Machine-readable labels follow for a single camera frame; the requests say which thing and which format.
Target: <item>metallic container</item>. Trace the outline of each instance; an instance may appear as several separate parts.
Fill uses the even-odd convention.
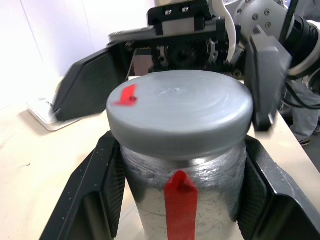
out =
[[[243,142],[220,155],[185,161],[157,159],[125,147],[121,152],[146,240],[168,239],[164,186],[178,170],[198,189],[195,239],[232,239],[247,156]]]
[[[174,217],[174,228],[167,217],[192,197],[183,195],[177,208],[168,208],[165,191],[183,171],[197,191],[190,239],[232,239],[253,112],[248,89],[214,72],[157,72],[120,85],[106,109],[145,238],[183,234],[185,227],[175,222],[182,225],[188,216]]]

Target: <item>black cable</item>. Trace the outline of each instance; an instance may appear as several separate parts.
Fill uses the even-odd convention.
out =
[[[293,106],[295,106],[295,108],[305,108],[305,109],[310,109],[310,110],[320,110],[320,104],[318,105],[313,105],[313,106],[309,106],[307,104],[305,104],[295,93],[295,91],[292,89],[292,87],[289,85],[289,83],[286,81],[285,82],[285,88],[288,90],[288,92],[290,93],[290,95],[293,97],[294,100],[296,100],[296,102],[300,105],[296,105],[292,102],[287,101],[286,99],[283,99],[283,102],[286,104],[290,104]]]
[[[287,99],[285,99],[284,97],[282,98],[282,103],[289,106],[289,107],[293,107],[293,108],[298,108],[298,109],[304,109],[303,106],[301,105],[296,105],[290,101],[288,101]]]
[[[282,27],[282,31],[281,31],[281,34],[280,34],[280,38],[279,38],[279,42],[282,45],[286,41],[288,32],[290,30],[291,21],[292,21],[292,18],[294,16],[294,14],[295,14],[298,2],[299,2],[299,0],[291,0],[291,2],[290,2],[289,10],[288,10],[288,12],[286,14],[286,17],[285,17],[285,20],[284,20],[284,23],[283,23],[283,27]]]

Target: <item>person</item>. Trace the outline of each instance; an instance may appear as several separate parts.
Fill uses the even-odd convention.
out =
[[[306,85],[302,84],[302,79],[292,81],[291,86],[305,104],[310,106],[320,104],[320,96],[314,94]],[[319,117],[320,110],[292,108],[293,125],[290,129],[301,146],[307,146],[313,134],[320,134]]]
[[[306,20],[320,22],[320,0],[300,0],[296,7],[295,15]],[[291,83],[297,96],[307,105],[320,104],[320,96],[309,90],[306,85],[302,84],[302,81],[303,79],[299,79]],[[313,134],[320,134],[319,117],[320,110],[292,109],[293,125],[290,129],[302,146],[310,143]]]

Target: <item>table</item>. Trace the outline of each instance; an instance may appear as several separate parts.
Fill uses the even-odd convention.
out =
[[[56,132],[42,127],[25,104],[13,104],[0,111],[0,239],[36,240],[45,228],[64,187],[79,164],[110,130],[106,112],[87,117]],[[249,135],[263,144],[277,164],[289,173],[320,212],[320,173],[299,145],[281,116],[273,131]],[[131,240],[121,229],[129,228],[142,237],[139,216],[126,187],[123,218],[117,240]],[[239,229],[234,240],[242,240]]]

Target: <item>red tape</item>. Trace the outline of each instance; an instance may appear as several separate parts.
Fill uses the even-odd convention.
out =
[[[185,172],[165,184],[164,198],[168,240],[195,240],[198,190]]]
[[[116,105],[120,106],[133,106],[137,102],[137,98],[135,97],[137,84],[133,84],[131,86],[125,87],[122,90],[120,101],[115,102]]]

